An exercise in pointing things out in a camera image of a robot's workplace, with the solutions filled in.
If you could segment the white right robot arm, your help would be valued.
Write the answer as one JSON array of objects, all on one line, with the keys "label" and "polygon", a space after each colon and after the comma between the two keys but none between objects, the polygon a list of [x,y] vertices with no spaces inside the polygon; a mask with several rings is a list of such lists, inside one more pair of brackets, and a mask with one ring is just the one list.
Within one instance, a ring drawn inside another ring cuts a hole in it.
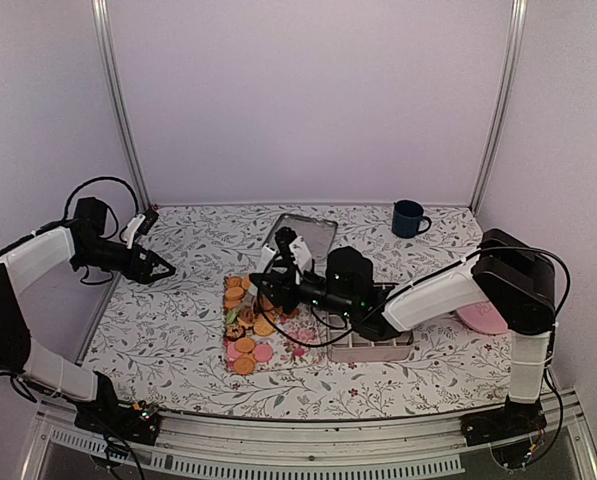
[{"label": "white right robot arm", "polygon": [[474,251],[450,265],[388,287],[375,282],[372,261],[353,247],[330,251],[319,275],[292,229],[281,228],[275,242],[250,274],[250,292],[284,313],[316,307],[343,320],[346,334],[372,342],[392,340],[449,312],[481,334],[511,332],[507,405],[496,412],[495,427],[515,436],[532,422],[564,305],[555,298],[555,269],[563,264],[555,254],[491,229]]}]

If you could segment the silver white tongs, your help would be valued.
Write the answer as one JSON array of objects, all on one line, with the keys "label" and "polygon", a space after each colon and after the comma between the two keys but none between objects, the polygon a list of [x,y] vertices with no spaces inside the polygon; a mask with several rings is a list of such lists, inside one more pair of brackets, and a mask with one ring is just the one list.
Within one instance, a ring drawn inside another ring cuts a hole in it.
[{"label": "silver white tongs", "polygon": [[241,311],[248,308],[253,315],[259,313],[273,312],[275,307],[273,303],[268,300],[262,292],[260,284],[262,282],[262,275],[267,272],[268,268],[273,264],[276,251],[268,244],[262,248],[260,258],[254,271],[248,275],[248,285],[245,288],[245,296],[241,303]]}]

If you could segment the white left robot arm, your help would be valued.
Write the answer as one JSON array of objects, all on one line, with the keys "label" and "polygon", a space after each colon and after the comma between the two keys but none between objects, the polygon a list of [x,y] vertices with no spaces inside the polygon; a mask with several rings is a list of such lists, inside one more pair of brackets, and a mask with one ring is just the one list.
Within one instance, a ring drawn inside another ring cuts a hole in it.
[{"label": "white left robot arm", "polygon": [[59,323],[56,315],[75,312],[83,300],[46,294],[49,304],[43,307],[31,298],[57,271],[97,269],[142,285],[175,273],[171,263],[139,242],[158,219],[154,208],[137,211],[118,239],[106,232],[108,212],[102,200],[81,198],[62,218],[0,250],[0,378],[9,379],[24,396],[31,389],[60,396],[104,433],[116,434],[126,426],[127,415],[111,380],[44,343],[52,336],[49,327]]}]

